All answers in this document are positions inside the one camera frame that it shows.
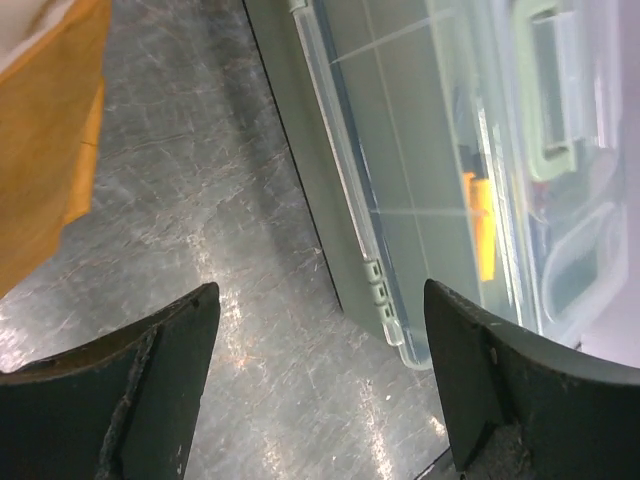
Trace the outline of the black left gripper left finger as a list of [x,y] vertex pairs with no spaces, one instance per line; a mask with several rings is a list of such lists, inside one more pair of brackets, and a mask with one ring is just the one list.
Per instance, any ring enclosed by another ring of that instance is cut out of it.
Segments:
[[220,319],[206,283],[156,313],[1,375],[4,479],[181,479]]

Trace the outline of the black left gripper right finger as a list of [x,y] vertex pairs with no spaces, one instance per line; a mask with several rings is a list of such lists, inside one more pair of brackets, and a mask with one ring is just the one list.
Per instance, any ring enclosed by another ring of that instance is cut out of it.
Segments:
[[424,286],[431,360],[465,479],[636,479],[639,371]]

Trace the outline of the orange handled chisel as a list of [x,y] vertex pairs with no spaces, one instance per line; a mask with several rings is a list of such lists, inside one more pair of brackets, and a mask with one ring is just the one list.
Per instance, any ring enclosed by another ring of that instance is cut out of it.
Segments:
[[492,281],[496,269],[496,221],[491,182],[473,172],[465,172],[463,184],[471,210],[479,279]]

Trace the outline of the green toolbox with clear lid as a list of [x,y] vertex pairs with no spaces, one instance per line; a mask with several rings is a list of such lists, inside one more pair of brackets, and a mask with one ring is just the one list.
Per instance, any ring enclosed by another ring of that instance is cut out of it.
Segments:
[[[427,280],[639,363],[635,1],[248,1],[345,314],[431,366]],[[479,279],[463,174],[491,182]]]

